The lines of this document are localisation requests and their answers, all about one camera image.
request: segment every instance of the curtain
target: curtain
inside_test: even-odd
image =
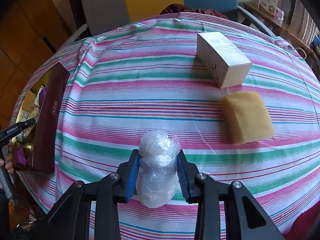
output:
[[[307,46],[310,46],[317,31],[315,22],[300,0],[296,0],[289,31]]]
[[[291,9],[292,0],[278,0],[278,5],[281,10],[284,12],[284,22],[289,21],[290,17],[290,9]]]

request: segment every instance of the chair armrest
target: chair armrest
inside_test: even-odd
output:
[[[250,12],[243,9],[241,6],[238,6],[238,10],[239,13],[241,13],[246,19],[253,23],[253,25],[256,26],[259,31],[270,36],[271,38],[275,37],[274,33],[267,26],[265,26],[257,17],[253,16]]]
[[[69,39],[65,41],[65,43],[63,43],[63,45],[58,49],[58,51],[61,50],[64,46],[68,46],[72,44],[79,37],[79,35],[83,33],[87,28],[88,28],[88,25],[86,23],[82,25],[69,37]]]

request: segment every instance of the yellow sponge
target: yellow sponge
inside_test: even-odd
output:
[[[271,138],[275,135],[271,117],[256,92],[235,92],[224,96],[222,112],[233,144]]]

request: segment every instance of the dark red cloth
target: dark red cloth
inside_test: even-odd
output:
[[[284,235],[286,240],[302,240],[310,232],[317,217],[320,215],[320,202],[303,212],[294,221],[289,233]]]
[[[170,4],[166,9],[162,10],[160,15],[168,14],[168,13],[178,13],[178,12],[196,12],[196,13],[213,15],[213,16],[217,16],[217,17],[224,18],[224,19],[228,20],[227,16],[217,12],[216,10],[213,10],[213,9],[207,9],[207,10],[196,9],[196,10],[193,10],[192,8],[190,8],[188,6],[185,6],[183,4],[179,4],[179,3]]]

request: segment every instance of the plastic bag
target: plastic bag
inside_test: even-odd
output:
[[[158,208],[174,196],[178,185],[176,157],[180,150],[179,138],[169,139],[165,131],[153,130],[142,136],[136,189],[143,205]]]
[[[24,121],[26,121],[26,120],[27,120],[27,119],[26,119],[25,117],[22,117],[19,122],[24,122]],[[23,141],[23,139],[22,139],[22,132],[19,133],[19,134],[16,136],[16,139],[17,139],[18,142],[22,142],[22,141]]]

